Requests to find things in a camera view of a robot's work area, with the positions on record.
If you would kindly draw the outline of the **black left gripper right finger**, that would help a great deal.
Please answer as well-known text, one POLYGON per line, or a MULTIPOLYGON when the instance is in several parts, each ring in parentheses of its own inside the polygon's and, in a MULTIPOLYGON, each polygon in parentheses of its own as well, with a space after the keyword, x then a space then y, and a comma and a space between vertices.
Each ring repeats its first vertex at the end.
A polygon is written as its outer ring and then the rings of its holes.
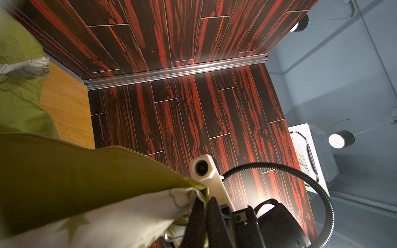
POLYGON ((212 197, 207 208, 207 234, 209 248, 232 248, 233 244, 215 197, 212 197))

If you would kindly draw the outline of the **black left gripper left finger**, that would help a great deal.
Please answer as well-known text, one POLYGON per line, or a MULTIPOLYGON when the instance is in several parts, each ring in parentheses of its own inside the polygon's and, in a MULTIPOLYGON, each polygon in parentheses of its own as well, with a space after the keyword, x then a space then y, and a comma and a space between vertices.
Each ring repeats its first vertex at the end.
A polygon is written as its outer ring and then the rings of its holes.
POLYGON ((205 204, 196 198, 189 222, 180 245, 181 248, 203 248, 206 235, 205 204))

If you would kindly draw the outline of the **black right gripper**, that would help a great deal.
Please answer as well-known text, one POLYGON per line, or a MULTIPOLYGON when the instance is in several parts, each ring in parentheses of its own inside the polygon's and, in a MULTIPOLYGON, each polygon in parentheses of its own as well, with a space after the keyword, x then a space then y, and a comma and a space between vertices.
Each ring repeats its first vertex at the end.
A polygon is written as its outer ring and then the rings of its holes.
POLYGON ((236 248, 265 248, 256 213, 251 206, 232 212, 227 205, 220 208, 236 248))

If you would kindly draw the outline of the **green Snoopy zip jacket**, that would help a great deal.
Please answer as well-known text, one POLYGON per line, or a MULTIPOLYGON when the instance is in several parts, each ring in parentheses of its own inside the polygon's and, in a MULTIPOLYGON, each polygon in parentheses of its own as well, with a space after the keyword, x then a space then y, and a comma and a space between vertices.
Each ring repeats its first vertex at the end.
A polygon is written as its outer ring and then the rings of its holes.
POLYGON ((1 247, 149 248, 207 188, 129 148, 60 139, 38 103, 49 59, 1 11, 1 247))

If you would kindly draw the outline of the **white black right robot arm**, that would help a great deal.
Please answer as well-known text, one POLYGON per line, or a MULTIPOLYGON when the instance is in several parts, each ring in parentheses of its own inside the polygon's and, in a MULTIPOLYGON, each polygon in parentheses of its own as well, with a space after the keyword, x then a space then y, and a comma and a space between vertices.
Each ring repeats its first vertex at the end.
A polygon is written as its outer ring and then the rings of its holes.
POLYGON ((289 210, 275 199, 231 212, 221 207, 237 248, 307 248, 311 241, 289 210))

